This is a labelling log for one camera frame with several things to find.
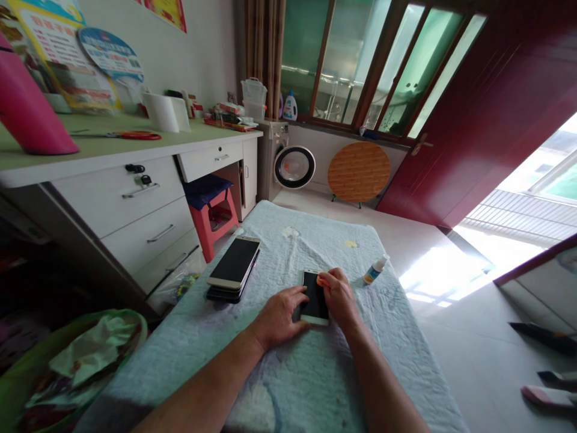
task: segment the white floor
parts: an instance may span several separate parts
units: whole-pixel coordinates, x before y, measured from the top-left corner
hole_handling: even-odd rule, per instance
[[[436,227],[307,190],[282,191],[273,202],[376,229],[471,432],[575,432],[519,392],[542,384],[537,371],[575,364],[515,333],[507,322],[524,316]]]
[[[459,224],[454,230],[493,262],[495,269],[490,273],[493,278],[515,269],[547,249],[485,230],[473,229],[466,224]]]

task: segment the red door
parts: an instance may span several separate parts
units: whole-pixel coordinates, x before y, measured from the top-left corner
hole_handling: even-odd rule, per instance
[[[377,210],[453,227],[576,112],[577,2],[501,1]]]

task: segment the white desk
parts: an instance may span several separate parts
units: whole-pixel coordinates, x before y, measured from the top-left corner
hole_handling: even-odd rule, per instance
[[[89,129],[87,134],[151,129],[148,119],[127,115],[61,119],[69,131]],[[0,125],[2,195],[42,227],[98,290],[147,316],[164,306],[146,303],[146,294],[198,245],[181,178],[191,182],[217,172],[232,180],[243,220],[255,206],[257,137],[263,133],[193,120],[191,132],[160,134],[157,141],[77,138],[79,153],[35,156]],[[131,173],[126,164],[145,171]],[[152,185],[142,184],[143,175]]]

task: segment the window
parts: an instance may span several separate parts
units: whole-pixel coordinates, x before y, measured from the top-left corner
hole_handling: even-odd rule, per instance
[[[409,144],[481,31],[484,4],[290,0],[281,92],[294,92],[299,121]]]
[[[497,189],[577,204],[577,114],[524,160]]]

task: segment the washing machine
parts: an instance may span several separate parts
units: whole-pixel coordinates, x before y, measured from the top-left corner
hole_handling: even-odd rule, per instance
[[[257,201],[272,201],[283,188],[299,189],[313,178],[313,154],[302,146],[289,146],[289,124],[255,119],[263,136],[258,138]]]

